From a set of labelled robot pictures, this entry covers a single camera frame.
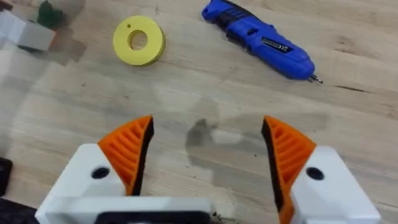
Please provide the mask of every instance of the wooden table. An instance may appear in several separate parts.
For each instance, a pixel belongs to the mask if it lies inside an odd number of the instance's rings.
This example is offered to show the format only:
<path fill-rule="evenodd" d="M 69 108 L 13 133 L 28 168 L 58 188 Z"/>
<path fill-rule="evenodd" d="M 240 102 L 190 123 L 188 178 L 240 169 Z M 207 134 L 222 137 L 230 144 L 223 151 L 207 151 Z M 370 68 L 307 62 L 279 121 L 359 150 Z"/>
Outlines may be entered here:
<path fill-rule="evenodd" d="M 14 11 L 34 18 L 39 2 Z M 70 25 L 46 54 L 0 48 L 0 149 L 15 168 L 6 198 L 37 207 L 80 144 L 153 114 L 144 195 L 207 196 L 239 223 L 277 223 L 262 117 L 335 147 L 398 222 L 398 2 L 235 0 L 303 47 L 324 85 L 288 80 L 201 18 L 207 0 L 57 0 Z M 160 60 L 117 58 L 115 27 L 153 18 Z"/>

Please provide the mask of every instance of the black object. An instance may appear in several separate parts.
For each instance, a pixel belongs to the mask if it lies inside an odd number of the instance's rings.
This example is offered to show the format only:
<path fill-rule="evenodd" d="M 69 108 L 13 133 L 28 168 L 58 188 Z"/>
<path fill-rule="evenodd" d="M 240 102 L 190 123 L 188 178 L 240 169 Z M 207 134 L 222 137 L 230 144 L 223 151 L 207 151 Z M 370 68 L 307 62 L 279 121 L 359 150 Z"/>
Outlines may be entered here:
<path fill-rule="evenodd" d="M 284 196 L 282 194 L 282 189 L 279 184 L 279 174 L 276 169 L 275 153 L 274 153 L 274 143 L 272 141 L 271 129 L 268 123 L 264 120 L 261 128 L 261 134 L 267 144 L 268 150 L 268 160 L 269 169 L 271 173 L 272 188 L 274 189 L 275 204 L 278 208 L 278 212 L 282 209 L 284 205 Z"/>
<path fill-rule="evenodd" d="M 3 11 L 3 9 L 11 11 L 12 4 L 9 4 L 8 2 L 0 0 L 0 11 Z"/>
<path fill-rule="evenodd" d="M 323 180 L 325 178 L 325 175 L 323 175 L 323 172 L 316 167 L 308 167 L 307 175 L 314 180 Z"/>
<path fill-rule="evenodd" d="M 0 157 L 0 197 L 6 194 L 8 180 L 12 169 L 12 162 Z"/>
<path fill-rule="evenodd" d="M 144 169 L 145 169 L 145 161 L 146 161 L 146 157 L 147 157 L 148 146 L 149 146 L 150 140 L 152 139 L 154 134 L 155 134 L 154 119 L 151 118 L 149 121 L 148 127 L 145 130 L 144 139 L 142 140 L 141 154 L 139 155 L 138 172 L 137 172 L 136 182 L 134 184 L 134 187 L 132 188 L 132 192 L 131 192 L 132 196 L 139 196 L 141 193 L 142 180 L 144 178 Z"/>
<path fill-rule="evenodd" d="M 39 7 L 37 23 L 49 29 L 56 29 L 65 17 L 65 13 L 59 9 L 54 9 L 48 1 L 44 1 Z"/>
<path fill-rule="evenodd" d="M 205 212 L 104 212 L 94 224 L 210 224 Z"/>
<path fill-rule="evenodd" d="M 36 209 L 0 198 L 0 224 L 39 224 Z"/>
<path fill-rule="evenodd" d="M 99 167 L 96 168 L 92 173 L 91 173 L 91 177 L 93 179 L 102 179 L 104 177 L 106 177 L 110 172 L 110 169 L 107 167 Z"/>

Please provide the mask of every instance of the black rubber edge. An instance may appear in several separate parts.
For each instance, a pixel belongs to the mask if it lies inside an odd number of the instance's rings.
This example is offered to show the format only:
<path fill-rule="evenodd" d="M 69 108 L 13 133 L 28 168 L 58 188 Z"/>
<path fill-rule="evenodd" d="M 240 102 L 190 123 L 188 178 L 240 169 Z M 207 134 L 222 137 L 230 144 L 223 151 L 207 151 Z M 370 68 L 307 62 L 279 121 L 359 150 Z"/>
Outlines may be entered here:
<path fill-rule="evenodd" d="M 134 186 L 133 186 L 132 192 L 131 192 L 132 196 L 138 196 L 141 193 L 142 180 L 144 178 L 144 169 L 145 169 L 145 161 L 147 158 L 148 146 L 149 146 L 150 140 L 154 136 L 154 133 L 155 133 L 154 118 L 151 118 L 149 121 L 149 124 L 147 126 L 147 129 L 145 130 L 144 139 L 142 140 L 142 147 L 141 147 L 141 154 L 139 156 L 137 177 L 136 177 L 136 181 L 134 183 Z"/>
<path fill-rule="evenodd" d="M 0 197 L 6 194 L 11 169 L 12 162 L 8 159 L 0 157 Z"/>
<path fill-rule="evenodd" d="M 233 2 L 227 0 L 221 1 L 232 6 L 231 8 L 221 12 L 214 21 L 214 23 L 217 24 L 223 31 L 226 31 L 226 28 L 235 21 L 243 19 L 247 16 L 255 17 L 255 15 L 253 15 L 251 12 Z"/>
<path fill-rule="evenodd" d="M 253 13 L 249 12 L 247 9 L 229 1 L 229 0 L 221 0 L 222 2 L 229 4 L 230 6 L 235 7 L 236 9 L 239 9 L 240 11 L 243 11 L 245 14 L 247 14 L 248 16 L 254 16 L 255 18 L 257 18 L 255 15 L 253 15 Z"/>
<path fill-rule="evenodd" d="M 129 224 L 129 223 L 176 223 L 209 224 L 210 214 L 192 212 L 104 212 L 97 216 L 94 224 Z"/>
<path fill-rule="evenodd" d="M 272 142 L 271 129 L 266 120 L 264 120 L 261 128 L 261 134 L 267 144 L 268 150 L 268 160 L 269 160 L 269 170 L 271 172 L 272 188 L 274 189 L 275 204 L 278 208 L 278 212 L 284 206 L 284 195 L 282 194 L 282 189 L 279 183 L 279 174 L 276 169 L 275 153 L 274 153 L 274 143 Z"/>

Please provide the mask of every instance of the blue screwdriver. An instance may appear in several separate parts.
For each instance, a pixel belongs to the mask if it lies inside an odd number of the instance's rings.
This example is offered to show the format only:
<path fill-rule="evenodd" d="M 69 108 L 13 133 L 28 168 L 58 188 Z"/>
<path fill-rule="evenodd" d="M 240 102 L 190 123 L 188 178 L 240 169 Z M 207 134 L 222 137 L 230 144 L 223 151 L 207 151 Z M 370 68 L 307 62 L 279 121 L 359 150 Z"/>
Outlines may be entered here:
<path fill-rule="evenodd" d="M 211 0 L 202 11 L 203 18 L 217 24 L 227 38 L 294 80 L 315 80 L 315 66 L 308 54 L 277 33 L 248 10 L 228 1 Z"/>

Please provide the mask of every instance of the orange gripper pad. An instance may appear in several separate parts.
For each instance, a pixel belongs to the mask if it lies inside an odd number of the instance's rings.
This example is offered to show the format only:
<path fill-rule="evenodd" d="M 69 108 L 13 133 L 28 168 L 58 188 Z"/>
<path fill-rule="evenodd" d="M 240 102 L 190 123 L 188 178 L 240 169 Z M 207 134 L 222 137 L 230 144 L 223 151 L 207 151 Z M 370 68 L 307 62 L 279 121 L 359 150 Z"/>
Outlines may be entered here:
<path fill-rule="evenodd" d="M 316 144 L 296 129 L 270 116 L 264 117 L 261 133 L 267 144 L 279 223 L 289 224 L 294 214 L 290 190 Z"/>
<path fill-rule="evenodd" d="M 98 142 L 123 184 L 126 195 L 139 195 L 148 145 L 154 135 L 152 116 L 135 119 Z"/>

